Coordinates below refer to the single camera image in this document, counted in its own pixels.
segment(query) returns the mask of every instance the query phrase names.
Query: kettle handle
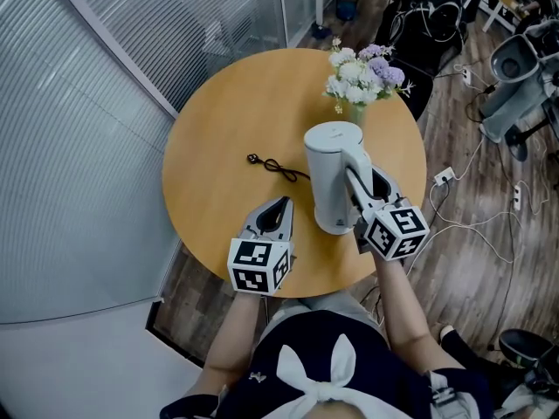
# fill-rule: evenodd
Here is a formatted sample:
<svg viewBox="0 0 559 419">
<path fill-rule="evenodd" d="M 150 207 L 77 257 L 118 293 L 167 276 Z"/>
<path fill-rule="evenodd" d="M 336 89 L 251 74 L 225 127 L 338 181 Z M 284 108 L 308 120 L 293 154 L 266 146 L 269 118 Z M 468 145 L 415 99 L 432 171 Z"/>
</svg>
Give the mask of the kettle handle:
<svg viewBox="0 0 559 419">
<path fill-rule="evenodd" d="M 343 168 L 352 168 L 362 181 L 363 186 L 373 194 L 373 166 L 369 154 L 361 144 L 342 146 Z"/>
</svg>

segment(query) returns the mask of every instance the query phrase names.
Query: person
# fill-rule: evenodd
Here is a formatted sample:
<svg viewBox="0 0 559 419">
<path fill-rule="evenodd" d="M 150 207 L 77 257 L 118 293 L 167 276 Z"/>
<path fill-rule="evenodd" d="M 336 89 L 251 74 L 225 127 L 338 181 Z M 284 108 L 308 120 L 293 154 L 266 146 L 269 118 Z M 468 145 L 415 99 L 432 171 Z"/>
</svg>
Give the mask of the person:
<svg viewBox="0 0 559 419">
<path fill-rule="evenodd" d="M 404 268 L 375 262 L 390 347 L 342 291 L 285 300 L 252 352 L 259 296 L 240 292 L 197 382 L 160 417 L 492 417 L 487 381 L 431 336 Z"/>
<path fill-rule="evenodd" d="M 514 34 L 522 34 L 529 26 L 539 24 L 550 17 L 557 16 L 557 0 L 534 0 L 526 5 L 519 5 L 516 11 L 520 14 L 527 12 L 514 30 Z"/>
</svg>

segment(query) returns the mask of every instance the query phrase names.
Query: shoe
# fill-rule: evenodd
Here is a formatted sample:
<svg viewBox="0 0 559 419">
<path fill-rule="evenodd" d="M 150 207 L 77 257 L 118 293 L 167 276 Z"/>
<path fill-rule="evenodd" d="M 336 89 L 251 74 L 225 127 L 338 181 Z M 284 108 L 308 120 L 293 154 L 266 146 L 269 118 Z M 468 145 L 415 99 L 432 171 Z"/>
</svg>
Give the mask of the shoe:
<svg viewBox="0 0 559 419">
<path fill-rule="evenodd" d="M 492 136 L 490 133 L 487 132 L 486 127 L 482 124 L 480 124 L 480 132 L 482 134 L 484 134 L 484 136 L 486 136 L 491 142 L 495 143 L 495 144 L 499 144 L 500 143 L 500 137 L 495 137 Z"/>
<path fill-rule="evenodd" d="M 454 330 L 454 327 L 452 327 L 451 325 L 445 326 L 440 330 L 440 333 L 438 333 L 438 340 L 442 341 L 443 338 L 445 337 L 445 335 L 447 335 L 449 332 L 452 332 Z"/>
</svg>

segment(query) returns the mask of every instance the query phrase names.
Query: purple flower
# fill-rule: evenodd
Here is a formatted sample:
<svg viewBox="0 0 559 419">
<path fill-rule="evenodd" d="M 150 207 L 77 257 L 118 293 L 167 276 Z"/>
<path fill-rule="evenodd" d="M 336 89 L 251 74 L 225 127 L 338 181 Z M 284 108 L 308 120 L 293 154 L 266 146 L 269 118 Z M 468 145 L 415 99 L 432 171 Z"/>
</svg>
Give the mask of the purple flower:
<svg viewBox="0 0 559 419">
<path fill-rule="evenodd" d="M 379 75 L 382 70 L 389 67 L 388 60 L 385 58 L 373 58 L 367 63 L 367 65 L 373 72 Z"/>
<path fill-rule="evenodd" d="M 359 52 L 359 59 L 369 60 L 371 58 L 376 58 L 377 56 L 382 56 L 383 54 L 383 46 L 371 44 L 367 48 L 364 48 Z"/>
<path fill-rule="evenodd" d="M 400 86 L 405 79 L 404 72 L 395 66 L 384 68 L 378 75 L 384 80 L 384 84 L 389 87 Z"/>
</svg>

